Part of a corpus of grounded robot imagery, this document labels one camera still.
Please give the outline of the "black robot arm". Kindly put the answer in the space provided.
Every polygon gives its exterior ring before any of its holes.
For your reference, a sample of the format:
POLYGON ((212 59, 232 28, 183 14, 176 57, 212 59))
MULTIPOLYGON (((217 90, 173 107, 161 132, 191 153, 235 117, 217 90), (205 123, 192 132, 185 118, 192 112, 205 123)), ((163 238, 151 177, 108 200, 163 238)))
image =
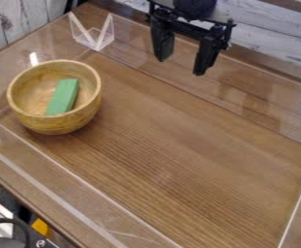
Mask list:
POLYGON ((175 34, 199 41, 193 74, 203 76, 231 46, 235 20, 216 12, 217 0, 148 0, 152 50, 163 62, 175 50, 175 34))

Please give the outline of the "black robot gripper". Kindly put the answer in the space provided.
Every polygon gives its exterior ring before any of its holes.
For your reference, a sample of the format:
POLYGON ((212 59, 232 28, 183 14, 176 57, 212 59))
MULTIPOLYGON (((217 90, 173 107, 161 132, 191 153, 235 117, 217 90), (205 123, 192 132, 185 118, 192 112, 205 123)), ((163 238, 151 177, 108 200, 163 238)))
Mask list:
POLYGON ((217 0, 148 0, 148 2, 152 16, 152 49, 160 62, 173 53, 175 33, 171 26, 195 39, 204 34, 212 36, 200 39, 193 62, 193 74, 204 75, 215 64, 220 49, 231 45, 236 21, 217 10, 217 0))

